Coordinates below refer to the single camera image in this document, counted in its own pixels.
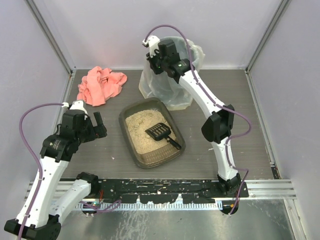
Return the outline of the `bin with plastic liner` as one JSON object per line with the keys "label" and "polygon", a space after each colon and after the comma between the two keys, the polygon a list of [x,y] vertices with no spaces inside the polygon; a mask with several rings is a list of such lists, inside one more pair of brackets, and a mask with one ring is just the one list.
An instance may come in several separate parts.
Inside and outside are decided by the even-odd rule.
{"label": "bin with plastic liner", "polygon": [[[181,59],[188,59],[188,50],[185,40],[178,36],[163,37],[160,40],[173,40],[177,52]],[[198,72],[203,66],[205,54],[199,45],[195,45],[193,41],[187,39],[191,50],[192,64]],[[148,60],[144,60],[143,70],[140,76],[138,89],[145,99],[158,98],[161,100],[168,110],[177,111],[188,108],[193,97],[180,84],[170,77],[166,72],[155,74],[150,67]]]}

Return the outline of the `dark translucent litter box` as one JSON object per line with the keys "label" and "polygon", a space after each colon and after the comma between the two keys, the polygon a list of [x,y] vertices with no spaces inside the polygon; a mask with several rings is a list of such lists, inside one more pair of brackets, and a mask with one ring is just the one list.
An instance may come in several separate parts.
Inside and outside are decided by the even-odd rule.
{"label": "dark translucent litter box", "polygon": [[186,148],[171,113],[156,97],[125,107],[119,125],[135,164],[142,169],[167,163]]}

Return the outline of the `black slotted litter scoop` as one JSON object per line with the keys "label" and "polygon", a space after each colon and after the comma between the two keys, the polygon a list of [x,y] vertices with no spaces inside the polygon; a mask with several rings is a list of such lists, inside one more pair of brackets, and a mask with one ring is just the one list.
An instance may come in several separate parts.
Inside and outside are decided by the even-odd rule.
{"label": "black slotted litter scoop", "polygon": [[159,122],[154,126],[145,130],[145,132],[155,141],[159,142],[165,139],[169,144],[180,150],[182,146],[170,137],[171,129],[163,122]]}

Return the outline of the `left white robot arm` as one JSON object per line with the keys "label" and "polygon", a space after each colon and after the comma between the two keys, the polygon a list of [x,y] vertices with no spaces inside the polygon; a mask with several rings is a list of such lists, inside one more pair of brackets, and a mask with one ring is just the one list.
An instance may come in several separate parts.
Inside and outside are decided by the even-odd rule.
{"label": "left white robot arm", "polygon": [[58,131],[43,141],[40,169],[30,194],[17,217],[6,221],[6,232],[26,240],[55,240],[72,209],[83,198],[100,192],[98,176],[81,172],[70,189],[52,203],[61,176],[80,144],[107,136],[100,112],[95,112],[94,118],[96,126],[83,110],[63,114]]}

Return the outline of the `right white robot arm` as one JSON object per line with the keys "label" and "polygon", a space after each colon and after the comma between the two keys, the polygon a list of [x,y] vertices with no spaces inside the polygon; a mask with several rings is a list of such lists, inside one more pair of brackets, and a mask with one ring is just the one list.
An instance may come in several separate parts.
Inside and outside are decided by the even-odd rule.
{"label": "right white robot arm", "polygon": [[182,59],[176,44],[152,36],[142,44],[149,49],[146,59],[158,75],[163,72],[181,85],[201,108],[206,121],[201,127],[204,138],[211,143],[218,166],[218,187],[225,195],[240,192],[242,186],[239,171],[234,166],[229,138],[232,135],[235,109],[225,105],[210,91],[200,78],[192,62],[192,56]]}

